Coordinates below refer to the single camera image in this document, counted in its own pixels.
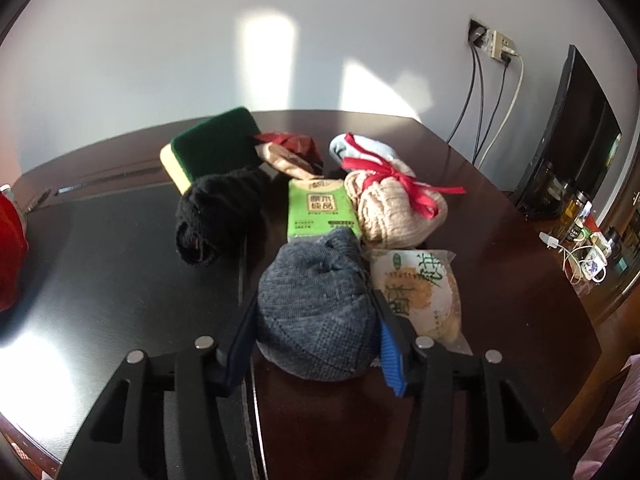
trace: tv screen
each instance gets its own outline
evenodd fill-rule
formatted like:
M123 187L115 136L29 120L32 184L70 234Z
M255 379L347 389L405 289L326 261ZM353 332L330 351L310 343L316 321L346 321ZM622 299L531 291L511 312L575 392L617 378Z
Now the tv screen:
M569 46L545 133L512 200L532 218L553 218L574 190L593 201L619 142L620 127L598 80Z

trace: green tissue pack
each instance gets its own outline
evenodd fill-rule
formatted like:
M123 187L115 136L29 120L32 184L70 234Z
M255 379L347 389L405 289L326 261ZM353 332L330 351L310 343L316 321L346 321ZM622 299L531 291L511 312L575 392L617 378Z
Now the green tissue pack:
M362 234L343 180L289 181L289 242L313 241L338 227Z

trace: wall socket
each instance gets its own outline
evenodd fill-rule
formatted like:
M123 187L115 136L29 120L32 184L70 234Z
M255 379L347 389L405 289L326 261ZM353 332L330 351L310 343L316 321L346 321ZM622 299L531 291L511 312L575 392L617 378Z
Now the wall socket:
M478 30L479 27L484 28L486 32L482 36L477 37L478 34L476 33L476 30ZM500 61L501 63L504 63L504 60L501 57L503 47L515 50L515 46L511 38L508 38L499 30L495 30L475 18L469 19L467 37L471 39L474 45L485 54L496 61Z

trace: white mug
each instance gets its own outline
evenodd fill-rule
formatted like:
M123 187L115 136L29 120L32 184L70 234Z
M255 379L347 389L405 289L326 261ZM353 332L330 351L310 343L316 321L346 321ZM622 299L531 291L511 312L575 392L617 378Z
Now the white mug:
M607 275L607 269L605 269L607 265L607 258L604 253L596 246L593 246L587 257L580 262L580 268L582 269L582 275L587 280L592 280L595 283L600 283L604 280L604 277ZM596 276L603 271L603 275L601 278L596 278Z

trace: metal rivet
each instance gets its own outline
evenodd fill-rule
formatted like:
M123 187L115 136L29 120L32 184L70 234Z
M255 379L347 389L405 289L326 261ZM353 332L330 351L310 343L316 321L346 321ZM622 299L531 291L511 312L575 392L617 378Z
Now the metal rivet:
M210 335L201 335L196 339L196 348L198 350L204 350L213 346L213 338Z
M428 348L433 348L433 345L435 345L435 341L431 339L428 335L421 335L415 338L415 345L418 348L426 350Z
M145 353L142 350L132 350L127 354L127 363L134 365L142 361L145 358Z
M484 358L492 365L497 365L502 361L502 354L497 350L487 350L484 354Z

